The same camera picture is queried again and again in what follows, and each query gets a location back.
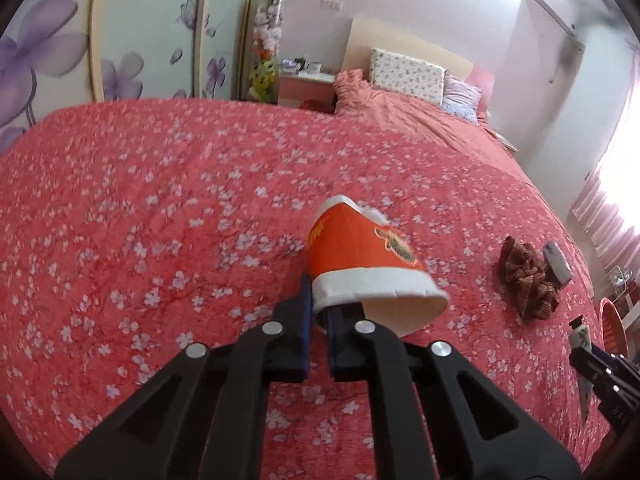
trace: metal screw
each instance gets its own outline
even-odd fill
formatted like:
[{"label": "metal screw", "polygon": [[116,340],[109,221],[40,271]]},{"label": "metal screw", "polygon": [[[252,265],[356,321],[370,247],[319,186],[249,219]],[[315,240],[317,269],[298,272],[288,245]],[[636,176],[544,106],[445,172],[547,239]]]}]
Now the metal screw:
[{"label": "metal screw", "polygon": [[446,357],[451,354],[451,345],[444,341],[436,341],[431,345],[431,351],[438,357]]},{"label": "metal screw", "polygon": [[280,332],[282,332],[282,330],[284,329],[284,327],[282,326],[282,323],[279,321],[267,321],[263,326],[262,326],[262,331],[266,334],[266,335],[276,335],[279,334]]},{"label": "metal screw", "polygon": [[355,324],[356,332],[359,334],[370,334],[376,331],[376,324],[368,319],[361,319]]},{"label": "metal screw", "polygon": [[187,346],[185,352],[191,359],[200,359],[207,354],[207,347],[202,343],[193,343]]}]

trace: brown cloth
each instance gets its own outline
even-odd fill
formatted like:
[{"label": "brown cloth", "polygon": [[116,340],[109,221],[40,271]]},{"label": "brown cloth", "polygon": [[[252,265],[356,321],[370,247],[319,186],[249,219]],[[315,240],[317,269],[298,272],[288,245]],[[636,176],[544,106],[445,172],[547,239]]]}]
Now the brown cloth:
[{"label": "brown cloth", "polygon": [[522,319],[549,319],[558,306],[558,289],[547,276],[549,266],[536,248],[507,236],[498,268]]}]

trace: red chair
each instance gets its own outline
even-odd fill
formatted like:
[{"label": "red chair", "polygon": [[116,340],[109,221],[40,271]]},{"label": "red chair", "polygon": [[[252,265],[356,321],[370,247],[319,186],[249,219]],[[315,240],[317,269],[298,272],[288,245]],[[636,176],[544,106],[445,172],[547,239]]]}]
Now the red chair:
[{"label": "red chair", "polygon": [[622,354],[629,357],[629,347],[626,342],[625,329],[616,306],[609,298],[602,298],[600,301],[602,312],[602,336],[604,338],[604,349],[611,354]]}]

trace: nightstand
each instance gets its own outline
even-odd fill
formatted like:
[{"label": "nightstand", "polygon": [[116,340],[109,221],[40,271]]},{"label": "nightstand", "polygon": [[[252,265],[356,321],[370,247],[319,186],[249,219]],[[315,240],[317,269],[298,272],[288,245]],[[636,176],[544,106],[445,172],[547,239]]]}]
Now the nightstand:
[{"label": "nightstand", "polygon": [[334,81],[335,76],[324,73],[280,73],[278,104],[289,108],[300,108],[304,101],[315,101],[322,107],[331,109],[335,95]]}]

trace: orange paper cup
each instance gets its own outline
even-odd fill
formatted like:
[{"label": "orange paper cup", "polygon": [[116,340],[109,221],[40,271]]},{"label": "orange paper cup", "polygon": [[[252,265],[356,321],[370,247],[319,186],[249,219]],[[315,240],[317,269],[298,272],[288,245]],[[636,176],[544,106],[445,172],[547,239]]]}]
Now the orange paper cup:
[{"label": "orange paper cup", "polygon": [[442,314],[449,295],[439,289],[404,238],[338,195],[319,209],[309,233],[314,314],[328,306],[362,303],[365,316],[398,336]]}]

